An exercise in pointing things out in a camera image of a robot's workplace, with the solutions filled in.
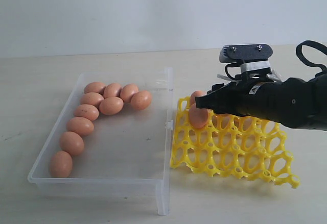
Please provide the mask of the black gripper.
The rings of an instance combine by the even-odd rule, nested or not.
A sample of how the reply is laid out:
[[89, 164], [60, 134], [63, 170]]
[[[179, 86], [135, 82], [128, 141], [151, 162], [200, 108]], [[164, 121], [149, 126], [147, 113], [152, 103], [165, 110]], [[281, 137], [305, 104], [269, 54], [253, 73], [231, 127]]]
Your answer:
[[317, 127], [312, 85], [297, 78], [284, 82], [217, 84], [207, 95], [197, 97], [195, 104], [216, 114], [252, 116], [292, 129]]

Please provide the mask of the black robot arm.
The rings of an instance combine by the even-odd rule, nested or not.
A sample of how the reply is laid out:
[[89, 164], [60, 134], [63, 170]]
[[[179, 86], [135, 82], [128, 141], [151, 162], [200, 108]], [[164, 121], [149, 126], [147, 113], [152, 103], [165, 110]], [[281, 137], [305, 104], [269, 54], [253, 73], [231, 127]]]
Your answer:
[[251, 78], [212, 86], [195, 99], [199, 109], [216, 114], [252, 116], [292, 129], [326, 130], [326, 75], [309, 81], [288, 78]]

